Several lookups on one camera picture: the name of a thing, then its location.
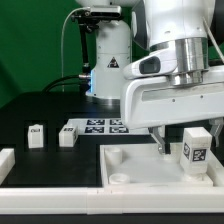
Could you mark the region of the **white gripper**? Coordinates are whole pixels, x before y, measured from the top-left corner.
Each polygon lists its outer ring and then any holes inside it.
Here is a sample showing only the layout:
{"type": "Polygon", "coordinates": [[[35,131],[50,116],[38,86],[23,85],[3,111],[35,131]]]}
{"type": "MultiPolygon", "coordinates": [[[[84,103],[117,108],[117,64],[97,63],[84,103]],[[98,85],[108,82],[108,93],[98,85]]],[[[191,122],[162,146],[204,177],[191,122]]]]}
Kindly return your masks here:
{"type": "Polygon", "coordinates": [[[224,65],[210,67],[199,84],[175,87],[169,80],[174,60],[170,65],[159,64],[161,74],[144,74],[140,64],[148,59],[159,61],[154,53],[123,70],[128,82],[121,94],[120,113],[123,124],[129,129],[149,128],[149,134],[158,144],[160,154],[165,154],[165,141],[159,126],[209,120],[210,134],[215,146],[224,128],[224,65]]]}

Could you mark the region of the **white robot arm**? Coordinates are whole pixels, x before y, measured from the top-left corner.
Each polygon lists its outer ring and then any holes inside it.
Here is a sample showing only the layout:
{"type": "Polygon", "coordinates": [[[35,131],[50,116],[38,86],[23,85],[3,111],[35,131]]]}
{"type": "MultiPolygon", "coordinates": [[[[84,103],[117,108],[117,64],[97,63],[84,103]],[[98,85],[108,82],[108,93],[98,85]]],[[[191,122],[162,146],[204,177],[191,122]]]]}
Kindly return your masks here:
{"type": "Polygon", "coordinates": [[[123,124],[147,128],[166,152],[163,125],[208,120],[224,127],[224,61],[208,64],[221,0],[76,0],[97,27],[88,95],[119,100],[123,124]]]}

